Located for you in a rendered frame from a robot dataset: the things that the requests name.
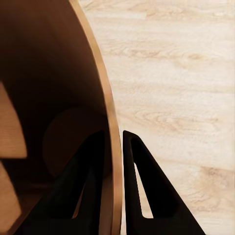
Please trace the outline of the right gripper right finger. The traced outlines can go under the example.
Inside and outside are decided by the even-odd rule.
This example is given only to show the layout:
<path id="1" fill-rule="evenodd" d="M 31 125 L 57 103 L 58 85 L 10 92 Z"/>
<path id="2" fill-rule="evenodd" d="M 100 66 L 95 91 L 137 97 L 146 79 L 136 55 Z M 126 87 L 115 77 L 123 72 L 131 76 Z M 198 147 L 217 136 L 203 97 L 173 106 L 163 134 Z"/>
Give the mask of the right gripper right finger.
<path id="1" fill-rule="evenodd" d="M 142 215 L 134 163 L 154 218 Z M 206 235 L 141 138 L 123 131 L 126 235 Z"/>

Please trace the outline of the trash can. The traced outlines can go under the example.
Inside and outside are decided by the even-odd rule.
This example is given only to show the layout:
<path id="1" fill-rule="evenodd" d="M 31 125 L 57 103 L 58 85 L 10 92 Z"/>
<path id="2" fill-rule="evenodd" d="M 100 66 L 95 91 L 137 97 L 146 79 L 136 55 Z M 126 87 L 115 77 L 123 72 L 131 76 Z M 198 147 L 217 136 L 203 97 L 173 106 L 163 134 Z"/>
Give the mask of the trash can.
<path id="1" fill-rule="evenodd" d="M 120 235 L 118 119 L 83 9 L 78 0 L 0 0 L 0 235 L 15 233 L 84 140 L 101 130 L 98 235 Z"/>

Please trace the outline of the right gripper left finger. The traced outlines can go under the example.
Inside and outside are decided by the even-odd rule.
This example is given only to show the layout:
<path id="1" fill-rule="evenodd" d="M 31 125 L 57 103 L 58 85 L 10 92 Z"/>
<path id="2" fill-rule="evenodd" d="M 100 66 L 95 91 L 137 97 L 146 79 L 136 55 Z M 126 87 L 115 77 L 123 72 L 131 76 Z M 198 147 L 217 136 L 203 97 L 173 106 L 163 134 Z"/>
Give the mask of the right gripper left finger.
<path id="1" fill-rule="evenodd" d="M 89 135 L 13 235 L 98 235 L 104 154 L 104 131 Z"/>

